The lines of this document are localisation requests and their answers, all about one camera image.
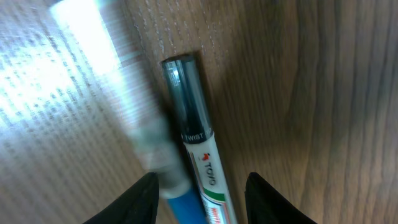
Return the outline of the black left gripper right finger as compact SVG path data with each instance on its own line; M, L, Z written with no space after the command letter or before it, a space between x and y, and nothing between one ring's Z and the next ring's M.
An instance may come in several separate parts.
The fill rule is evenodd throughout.
M257 172L248 175L244 195L249 224L316 224Z

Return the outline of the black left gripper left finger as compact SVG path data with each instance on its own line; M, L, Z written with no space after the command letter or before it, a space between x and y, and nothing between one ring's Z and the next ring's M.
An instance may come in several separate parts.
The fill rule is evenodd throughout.
M159 178L148 172L84 224L155 224L158 204Z

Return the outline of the blue whiteboard marker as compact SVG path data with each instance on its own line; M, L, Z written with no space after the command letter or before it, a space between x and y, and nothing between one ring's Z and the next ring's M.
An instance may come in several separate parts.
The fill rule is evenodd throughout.
M157 173L160 197L181 224L207 223L202 202L188 176L168 122L157 118L126 131L143 168Z

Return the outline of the black whiteboard marker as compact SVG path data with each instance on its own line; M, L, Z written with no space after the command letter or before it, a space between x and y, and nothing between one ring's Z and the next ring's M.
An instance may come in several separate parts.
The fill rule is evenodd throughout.
M195 58L180 55L161 64L209 222L237 224Z

